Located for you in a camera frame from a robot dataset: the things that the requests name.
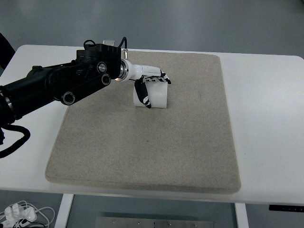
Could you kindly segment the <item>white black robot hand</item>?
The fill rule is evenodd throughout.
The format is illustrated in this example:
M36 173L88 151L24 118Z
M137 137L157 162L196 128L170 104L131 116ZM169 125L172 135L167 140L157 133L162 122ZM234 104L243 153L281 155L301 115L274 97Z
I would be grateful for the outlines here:
M136 80L134 88L138 100L141 104L150 109L152 106L149 100L146 84L139 80L142 76L145 77L145 82L166 82L171 84L166 73L162 72L158 67L136 65L126 59L121 59L119 81Z

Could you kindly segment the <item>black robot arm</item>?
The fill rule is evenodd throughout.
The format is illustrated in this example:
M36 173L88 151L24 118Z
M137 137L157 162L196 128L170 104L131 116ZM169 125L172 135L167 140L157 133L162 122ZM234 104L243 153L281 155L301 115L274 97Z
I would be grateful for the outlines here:
M134 81L139 101L151 108L147 82L170 84L158 67L134 65L121 57L121 46L84 42L70 63L33 66L27 76L0 88L0 125L4 127L53 102L72 105L108 86L112 80Z

